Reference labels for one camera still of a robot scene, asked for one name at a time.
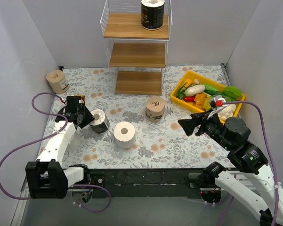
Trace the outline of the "black roll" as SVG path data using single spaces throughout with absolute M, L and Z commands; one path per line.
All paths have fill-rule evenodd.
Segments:
M 110 128 L 110 122 L 105 112 L 101 109 L 95 109 L 91 111 L 91 114 L 94 117 L 94 120 L 90 123 L 93 132 L 96 134 L 103 134 L 107 132 Z
M 141 1 L 141 25 L 147 30 L 158 30 L 163 25 L 165 0 Z

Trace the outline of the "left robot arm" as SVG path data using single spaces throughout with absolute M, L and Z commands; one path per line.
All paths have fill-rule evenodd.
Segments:
M 73 141 L 78 137 L 77 129 L 88 126 L 94 119 L 83 95 L 67 96 L 64 107 L 56 115 L 52 136 L 44 150 L 25 167 L 31 198 L 63 199 L 69 187 L 76 184 L 86 188 L 90 185 L 86 165 L 63 169 L 61 164 L 66 150 L 73 147 Z

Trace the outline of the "brown roll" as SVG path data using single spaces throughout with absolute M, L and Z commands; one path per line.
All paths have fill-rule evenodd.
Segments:
M 151 122 L 158 122 L 164 115 L 166 101 L 159 96 L 151 96 L 146 102 L 145 116 Z
M 63 94 L 70 88 L 65 74 L 61 70 L 49 72 L 46 75 L 46 80 L 56 94 Z

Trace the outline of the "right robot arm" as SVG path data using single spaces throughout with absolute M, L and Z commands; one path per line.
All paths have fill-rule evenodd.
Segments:
M 253 184 L 258 193 L 239 182 L 216 161 L 193 179 L 194 182 L 202 186 L 223 188 L 247 207 L 262 226 L 283 226 L 283 189 L 275 184 L 275 175 L 265 155 L 248 141 L 251 131 L 244 120 L 229 117 L 222 124 L 217 115 L 209 117 L 208 113 L 196 113 L 190 119 L 178 120 L 178 123 L 187 136 L 199 127 L 197 136 L 205 133 L 226 149 L 230 162 Z

